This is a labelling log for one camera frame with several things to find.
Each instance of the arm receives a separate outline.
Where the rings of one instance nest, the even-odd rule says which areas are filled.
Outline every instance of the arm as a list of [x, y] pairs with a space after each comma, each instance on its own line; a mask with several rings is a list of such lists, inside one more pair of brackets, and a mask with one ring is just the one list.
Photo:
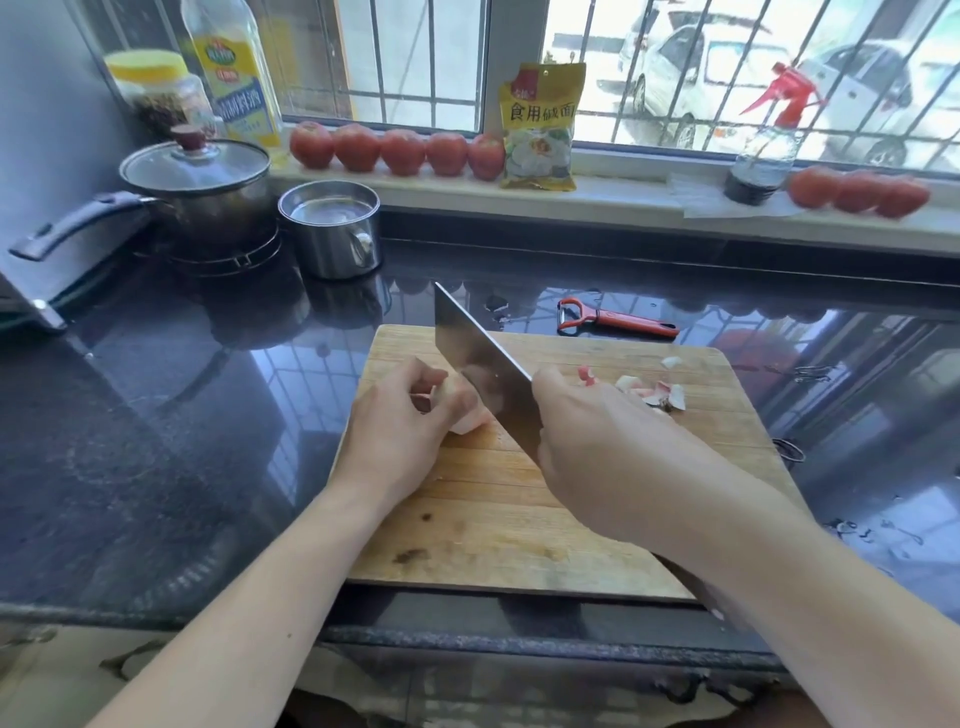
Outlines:
[[960, 627], [637, 398], [552, 369], [534, 394], [558, 500], [729, 595], [834, 728], [960, 725]]
[[740, 538], [712, 532], [687, 567], [733, 595], [835, 728], [960, 725], [960, 627], [762, 493], [720, 517]]
[[445, 377], [412, 359], [359, 398], [321, 494], [87, 728], [273, 726], [357, 554], [475, 404], [421, 415], [410, 396]]

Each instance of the small metal pot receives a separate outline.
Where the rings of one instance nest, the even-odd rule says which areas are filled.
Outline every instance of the small metal pot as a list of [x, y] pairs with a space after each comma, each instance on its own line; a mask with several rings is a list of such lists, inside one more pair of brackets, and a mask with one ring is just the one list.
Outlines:
[[120, 177], [135, 193], [97, 195], [17, 241], [10, 252], [43, 260], [75, 232], [143, 207], [171, 229], [181, 254], [193, 260], [241, 255], [269, 240], [276, 232], [270, 155], [242, 141], [208, 141], [197, 127], [174, 127], [171, 133], [176, 141], [141, 149], [120, 164]]
[[300, 267], [326, 280], [352, 279], [383, 261], [380, 198], [358, 182], [319, 180], [287, 190], [277, 208]]

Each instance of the vegetable peeler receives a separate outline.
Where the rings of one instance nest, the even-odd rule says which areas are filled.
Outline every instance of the vegetable peeler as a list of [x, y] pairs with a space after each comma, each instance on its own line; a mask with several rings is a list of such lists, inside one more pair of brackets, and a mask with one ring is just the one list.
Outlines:
[[[579, 316], [573, 319], [566, 318], [566, 308], [576, 306]], [[617, 313], [616, 311], [605, 311], [602, 308], [590, 308], [580, 299], [567, 298], [560, 299], [557, 303], [557, 333], [566, 335], [575, 334], [576, 329], [583, 324], [594, 324], [596, 326], [623, 328], [637, 333], [646, 333], [651, 336], [660, 336], [664, 339], [675, 339], [680, 330], [673, 324], [666, 324], [663, 321], [655, 319], [645, 319], [642, 316], [635, 316], [632, 313]]]

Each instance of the red tomato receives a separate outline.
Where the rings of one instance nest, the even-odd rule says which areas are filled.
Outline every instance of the red tomato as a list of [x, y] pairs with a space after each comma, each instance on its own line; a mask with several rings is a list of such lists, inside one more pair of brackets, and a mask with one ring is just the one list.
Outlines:
[[333, 133], [333, 149], [350, 172], [371, 172], [380, 157], [380, 137], [360, 124]]
[[828, 167], [807, 167], [790, 178], [786, 191], [800, 207], [817, 209], [840, 192], [841, 176]]
[[326, 169], [333, 159], [333, 136], [323, 124], [301, 121], [290, 134], [290, 154], [307, 169]]
[[380, 142], [380, 154], [390, 171], [400, 177], [416, 175], [426, 155], [426, 144], [409, 129], [390, 129]]
[[887, 189], [887, 180], [876, 172], [859, 170], [844, 175], [833, 206], [844, 212], [866, 212], [876, 207]]
[[438, 175], [456, 177], [467, 164], [467, 140], [456, 132], [431, 134], [426, 141], [426, 160]]
[[467, 147], [467, 161], [478, 180], [495, 180], [503, 170], [505, 158], [503, 139], [491, 133], [474, 137]]
[[876, 214], [899, 219], [916, 212], [930, 202], [930, 190], [912, 177], [896, 177], [890, 180], [883, 199], [876, 206]]

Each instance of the cooking oil bottle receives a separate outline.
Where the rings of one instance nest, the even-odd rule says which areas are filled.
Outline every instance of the cooking oil bottle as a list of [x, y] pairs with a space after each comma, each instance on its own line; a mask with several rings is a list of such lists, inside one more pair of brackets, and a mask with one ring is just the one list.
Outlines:
[[280, 104], [246, 0], [180, 0], [180, 14], [228, 136], [279, 147]]

